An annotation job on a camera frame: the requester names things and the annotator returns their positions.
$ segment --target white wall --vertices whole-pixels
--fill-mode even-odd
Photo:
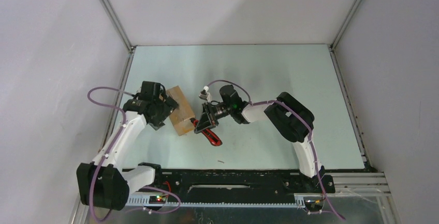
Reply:
[[[1,222],[67,223],[76,167],[110,114],[86,93],[117,86],[127,52],[99,0],[1,0],[0,11]]]
[[[353,0],[111,0],[133,44],[331,43]]]
[[[403,223],[437,223],[439,0],[365,0],[336,54]]]

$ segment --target wooden block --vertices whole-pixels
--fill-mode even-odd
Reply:
[[[166,93],[179,104],[178,109],[174,110],[169,116],[177,134],[181,136],[194,130],[194,124],[192,124],[190,119],[195,118],[195,114],[180,87],[170,88]]]

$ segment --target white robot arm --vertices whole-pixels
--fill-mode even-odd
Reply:
[[[76,170],[83,204],[89,204],[90,189],[93,188],[94,206],[121,210],[129,195],[154,182],[156,171],[152,166],[143,163],[131,171],[123,172],[122,164],[146,125],[159,129],[177,107],[177,102],[166,94],[163,85],[155,82],[142,83],[140,92],[123,106],[126,122],[119,123],[115,129],[119,130],[122,126],[122,131],[119,134],[118,131],[113,132],[92,162],[81,163]],[[94,176],[97,176],[97,180],[93,184]]]
[[[225,85],[219,90],[223,102],[213,105],[210,103],[211,95],[208,90],[207,86],[204,87],[199,96],[207,102],[203,103],[203,113],[195,127],[195,133],[202,132],[207,128],[214,128],[218,125],[218,119],[228,115],[233,117],[239,124],[270,120],[281,135],[292,142],[299,158],[300,172],[309,178],[313,178],[317,175],[317,171],[321,171],[322,166],[318,160],[317,170],[315,168],[315,159],[309,143],[310,134],[307,127],[294,115],[287,115],[288,110],[285,107],[297,113],[311,129],[313,128],[314,115],[290,94],[283,92],[277,97],[277,100],[250,104],[238,96],[232,85]]]

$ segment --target red tool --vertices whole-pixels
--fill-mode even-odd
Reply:
[[[192,124],[194,124],[194,127],[197,126],[198,120],[195,118],[191,118],[191,122]],[[210,142],[211,145],[213,146],[220,146],[223,144],[223,142],[221,141],[221,139],[209,128],[206,128],[205,130],[203,130],[201,132]]]

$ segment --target light blue table surface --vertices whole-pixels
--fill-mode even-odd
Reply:
[[[166,88],[179,85],[199,118],[203,101],[198,94],[216,79],[238,83],[253,102],[289,92],[315,116],[314,141],[325,168],[364,168],[325,44],[137,47],[125,90],[135,92],[142,81],[160,82]],[[221,100],[222,85],[210,87],[216,100]],[[122,105],[128,99],[124,96]],[[299,168],[292,144],[270,121],[239,125],[228,116],[219,122],[213,131],[223,141],[220,147],[212,146],[202,134],[179,137],[169,119],[158,131],[147,126],[124,167],[150,162],[179,169]]]

